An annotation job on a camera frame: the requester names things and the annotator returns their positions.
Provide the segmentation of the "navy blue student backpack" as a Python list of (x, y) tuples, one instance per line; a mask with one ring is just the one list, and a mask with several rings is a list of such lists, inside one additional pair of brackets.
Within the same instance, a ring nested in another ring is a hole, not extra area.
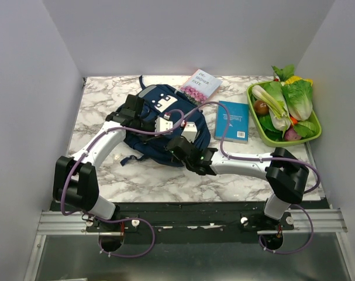
[(198, 129), (194, 145), (206, 149), (211, 141), (211, 135), (203, 113), (179, 90), (168, 84), (154, 84), (146, 86), (143, 77), (139, 77), (141, 91), (136, 96), (146, 100), (144, 109), (147, 116), (144, 118), (149, 121), (152, 118), (171, 114), (170, 120), (173, 121), (172, 133), (165, 135), (164, 132), (138, 135), (128, 132), (125, 137), (125, 144), (131, 149), (138, 151), (142, 155), (128, 156), (120, 162), (122, 166), (131, 160), (142, 162), (151, 159), (158, 164), (181, 167), (183, 164), (174, 158), (166, 149), (167, 144), (174, 137), (181, 136), (182, 130), (187, 122), (194, 122)]

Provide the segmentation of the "white book with pink roses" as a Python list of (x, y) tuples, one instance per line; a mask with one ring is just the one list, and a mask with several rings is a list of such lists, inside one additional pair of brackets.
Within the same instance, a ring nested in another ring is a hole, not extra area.
[(198, 69), (180, 88), (180, 91), (195, 105), (205, 103), (214, 95), (222, 80), (215, 76)]

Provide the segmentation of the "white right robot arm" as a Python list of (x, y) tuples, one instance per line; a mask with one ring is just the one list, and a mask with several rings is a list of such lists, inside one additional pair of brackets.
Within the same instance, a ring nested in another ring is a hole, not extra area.
[(215, 148), (199, 150), (184, 137), (169, 141), (167, 150), (183, 162), (185, 167), (200, 176), (236, 174), (255, 177), (269, 183), (272, 193), (267, 199), (263, 212), (249, 224), (265, 229), (273, 229), (293, 204), (299, 204), (304, 196), (309, 175), (308, 168), (288, 150), (276, 148), (273, 153), (245, 156), (234, 154), (225, 156)]

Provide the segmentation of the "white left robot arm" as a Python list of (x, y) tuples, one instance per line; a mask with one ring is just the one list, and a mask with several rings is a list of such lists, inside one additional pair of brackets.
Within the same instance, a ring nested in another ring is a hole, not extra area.
[(53, 198), (60, 203), (61, 213), (71, 215), (66, 205), (74, 211), (83, 211), (99, 217), (100, 225), (114, 231), (120, 223), (116, 205), (99, 194), (97, 168), (111, 151), (125, 140), (126, 134), (153, 134), (154, 125), (144, 121), (146, 100), (128, 95), (117, 111), (109, 114), (99, 132), (81, 150), (71, 157), (62, 156), (56, 161)]

